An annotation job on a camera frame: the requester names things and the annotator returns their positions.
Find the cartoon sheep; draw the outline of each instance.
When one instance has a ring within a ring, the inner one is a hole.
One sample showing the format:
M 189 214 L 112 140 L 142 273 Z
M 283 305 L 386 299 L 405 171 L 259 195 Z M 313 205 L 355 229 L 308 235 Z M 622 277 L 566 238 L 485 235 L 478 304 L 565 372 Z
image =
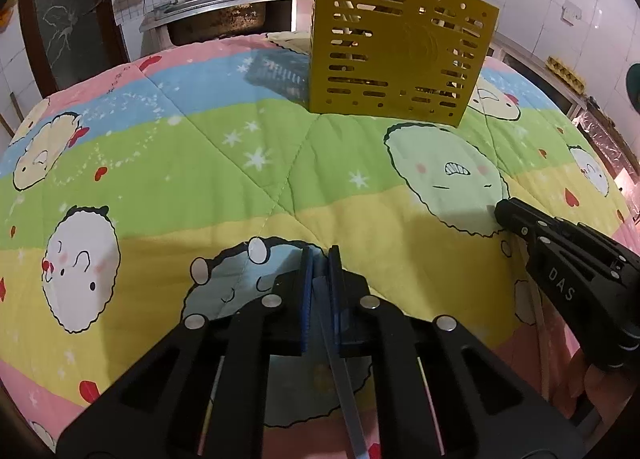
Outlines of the cartoon sheep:
M 253 237 L 225 249 L 214 259 L 198 257 L 191 263 L 194 284 L 184 300 L 182 318 L 202 314 L 213 320 L 235 314 L 247 302 L 270 292 L 278 275 L 298 269 L 305 246 L 310 245 L 279 237 Z M 324 261 L 319 248 L 310 248 L 316 262 Z M 288 427 L 328 415 L 340 405 L 332 380 L 327 381 L 331 372 L 318 317 L 311 314 L 304 355 L 271 357 L 266 426 Z M 354 391 L 369 377 L 369 363 L 369 359 L 348 360 Z
M 400 177 L 441 222 L 484 237 L 501 230 L 493 209 L 509 198 L 509 190 L 494 163 L 476 147 L 428 123 L 396 124 L 385 144 Z
M 42 288 L 53 316 L 68 333 L 98 319 L 113 295 L 120 265 L 109 208 L 73 206 L 49 237 Z
M 26 190 L 42 181 L 79 130 L 80 116 L 74 112 L 65 112 L 44 124 L 15 165 L 15 189 Z

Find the yellow utensil holder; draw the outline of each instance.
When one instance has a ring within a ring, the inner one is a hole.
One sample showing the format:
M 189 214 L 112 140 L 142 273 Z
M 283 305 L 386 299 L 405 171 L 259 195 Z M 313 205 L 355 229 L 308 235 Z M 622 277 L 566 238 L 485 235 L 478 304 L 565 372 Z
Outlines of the yellow utensil holder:
M 497 18 L 482 0 L 316 0 L 310 111 L 457 126 Z

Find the colorful cartoon quilt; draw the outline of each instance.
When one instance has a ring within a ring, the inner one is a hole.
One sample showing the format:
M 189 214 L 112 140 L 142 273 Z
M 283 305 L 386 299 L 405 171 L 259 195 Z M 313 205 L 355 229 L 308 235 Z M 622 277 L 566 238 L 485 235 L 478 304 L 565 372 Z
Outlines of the colorful cartoon quilt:
M 0 378 L 51 447 L 181 319 L 234 313 L 305 245 L 319 261 L 339 245 L 377 295 L 455 316 L 537 387 L 526 275 L 495 203 L 519 197 L 639 251 L 587 141 L 496 60 L 457 129 L 311 114 L 307 79 L 306 55 L 262 36 L 192 44 L 54 94 L 20 126 L 0 162 Z M 271 359 L 268 459 L 348 455 L 310 331 L 305 360 Z M 570 347 L 563 333 L 556 353 Z M 369 362 L 349 366 L 375 457 Z

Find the cartoon face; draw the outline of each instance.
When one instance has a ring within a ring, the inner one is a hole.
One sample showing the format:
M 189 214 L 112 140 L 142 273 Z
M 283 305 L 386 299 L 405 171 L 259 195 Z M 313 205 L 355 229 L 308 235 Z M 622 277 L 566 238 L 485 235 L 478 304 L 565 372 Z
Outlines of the cartoon face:
M 42 181 L 79 128 L 80 118 L 65 112 L 45 124 L 31 139 L 14 170 L 14 186 L 25 190 Z
M 478 78 L 478 83 L 471 94 L 469 106 L 492 118 L 516 121 L 520 118 L 520 107 L 509 99 L 494 84 L 485 80 L 482 76 Z
M 600 163 L 589 152 L 579 146 L 570 146 L 569 152 L 574 156 L 582 174 L 591 181 L 591 184 L 596 187 L 598 192 L 606 197 L 609 194 L 609 181 Z
M 253 237 L 225 249 L 215 259 L 198 257 L 191 264 L 194 285 L 184 301 L 182 318 L 203 314 L 215 319 L 235 314 L 247 302 L 270 292 L 278 275 L 298 269 L 305 246 L 311 247 L 318 264 L 324 261 L 319 248 L 278 237 Z M 369 359 L 348 360 L 354 391 L 369 377 L 369 363 Z M 312 315 L 304 355 L 270 358 L 265 425 L 288 427 L 328 415 L 340 404 L 330 378 L 319 320 Z
M 33 126 L 40 121 L 42 115 L 46 112 L 47 107 L 49 106 L 49 98 L 44 98 L 40 103 L 35 105 L 27 117 L 24 118 L 24 121 L 20 124 L 20 126 L 16 129 L 14 139 L 11 140 L 9 145 L 14 144 L 16 141 L 22 139 L 24 136 L 31 132 Z
M 113 294 L 120 250 L 108 212 L 107 206 L 70 208 L 42 259 L 44 295 L 68 333 L 95 322 Z
M 44 441 L 44 444 L 47 445 L 52 452 L 56 451 L 56 441 L 51 437 L 51 434 L 47 432 L 47 430 L 40 424 L 35 421 L 30 421 L 29 425 L 33 428 L 33 431 L 36 435 Z
M 444 127 L 398 124 L 385 144 L 396 171 L 441 222 L 470 235 L 500 230 L 494 207 L 509 197 L 495 165 Z

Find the pink stripe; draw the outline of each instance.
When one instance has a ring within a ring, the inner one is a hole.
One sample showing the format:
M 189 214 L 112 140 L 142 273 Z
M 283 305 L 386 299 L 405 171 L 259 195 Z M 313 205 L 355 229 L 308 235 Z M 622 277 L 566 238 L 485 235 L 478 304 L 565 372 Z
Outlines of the pink stripe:
M 84 410 L 84 407 L 51 394 L 2 360 L 0 378 L 24 418 L 42 425 L 56 441 Z
M 482 68 L 493 69 L 494 71 L 500 71 L 502 73 L 515 73 L 511 67 L 507 64 L 503 64 L 498 58 L 491 58 L 487 56 L 484 58 L 484 63 L 482 64 Z
M 375 410 L 360 413 L 367 447 L 379 443 Z M 296 423 L 290 428 L 265 428 L 262 441 L 264 459 L 297 457 L 305 459 L 347 459 L 353 457 L 344 420 L 340 413 Z
M 74 108 L 94 100 L 110 90 L 125 86 L 135 80 L 141 80 L 142 78 L 144 78 L 144 74 L 142 74 L 134 64 L 119 65 L 93 78 L 89 78 L 84 82 L 80 82 L 73 87 L 52 94 L 49 106 L 42 117 L 48 118 L 49 116 L 56 115 L 61 110 L 81 112 L 81 110 L 74 110 Z
M 52 94 L 49 106 L 42 118 L 54 116 L 61 110 L 72 110 L 75 106 L 94 100 L 110 90 L 118 89 L 164 69 L 192 62 L 223 58 L 249 52 L 252 49 L 274 48 L 278 48 L 278 46 L 269 42 L 265 36 L 257 34 L 176 47 L 146 58 L 140 58 L 130 64 L 114 67 L 73 87 Z M 159 58 L 159 60 L 156 62 L 150 58 Z M 145 65 L 144 71 L 140 71 L 139 67 Z
M 210 40 L 203 43 L 194 43 L 176 47 L 168 51 L 141 58 L 134 62 L 136 67 L 143 67 L 146 76 L 157 73 L 170 67 L 185 65 L 193 62 L 205 62 L 214 58 L 223 58 L 239 53 L 246 53 L 252 49 L 275 49 L 278 46 L 269 42 L 264 35 L 252 34 L 248 36 L 236 36 L 222 40 Z M 158 61 L 151 63 L 152 58 L 161 57 Z
M 636 231 L 636 225 L 631 216 L 628 216 L 625 222 L 620 224 L 618 231 L 611 238 L 633 251 L 636 255 L 640 255 L 640 235 Z

